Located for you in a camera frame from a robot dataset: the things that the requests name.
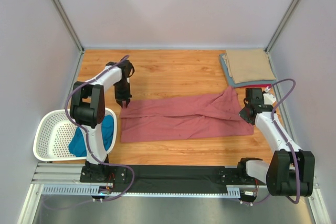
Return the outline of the pink t shirt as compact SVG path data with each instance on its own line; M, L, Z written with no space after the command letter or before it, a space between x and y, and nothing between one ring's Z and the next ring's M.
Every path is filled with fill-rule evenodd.
M252 135L240 116L237 92L132 101L122 109L121 142L187 140Z

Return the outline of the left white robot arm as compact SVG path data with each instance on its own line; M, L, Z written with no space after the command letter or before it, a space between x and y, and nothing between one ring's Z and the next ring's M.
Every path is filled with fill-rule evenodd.
M80 182L110 183L112 167L102 138L102 122L106 114L104 93L114 87L116 103L127 107L131 101L130 77L134 66L128 55L119 62L109 62L95 77L73 85L65 108L69 121L80 128L87 150L85 165L82 167Z

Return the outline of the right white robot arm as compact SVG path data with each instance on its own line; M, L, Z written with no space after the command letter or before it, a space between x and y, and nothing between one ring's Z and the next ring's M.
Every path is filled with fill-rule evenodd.
M271 162L242 158L238 168L243 175L266 184L272 196L309 197L313 192L315 157L292 140L272 104L266 103L266 95L262 88L247 88L239 115L262 132L273 152Z

